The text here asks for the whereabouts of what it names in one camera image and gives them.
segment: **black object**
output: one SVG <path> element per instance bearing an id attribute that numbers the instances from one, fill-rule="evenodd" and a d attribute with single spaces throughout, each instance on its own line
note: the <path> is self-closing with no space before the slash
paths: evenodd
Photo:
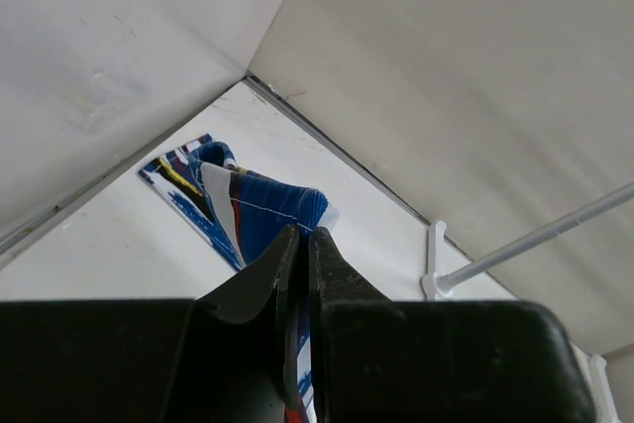
<path id="1" fill-rule="evenodd" d="M 309 295 L 320 421 L 594 422 L 545 308 L 391 302 L 326 230 L 305 248 L 286 228 L 198 301 L 0 304 L 0 421 L 281 423 Z"/>

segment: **patterned cloth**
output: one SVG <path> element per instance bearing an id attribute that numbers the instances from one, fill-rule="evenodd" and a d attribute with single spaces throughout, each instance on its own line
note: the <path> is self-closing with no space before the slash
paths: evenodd
<path id="1" fill-rule="evenodd" d="M 235 270 L 251 264 L 281 229 L 297 225 L 307 243 L 316 226 L 332 228 L 338 212 L 314 188 L 288 185 L 238 167 L 231 149 L 202 136 L 148 163 L 139 175 Z M 308 312 L 298 329 L 298 386 L 312 404 Z M 286 411 L 285 420 L 307 421 Z"/>

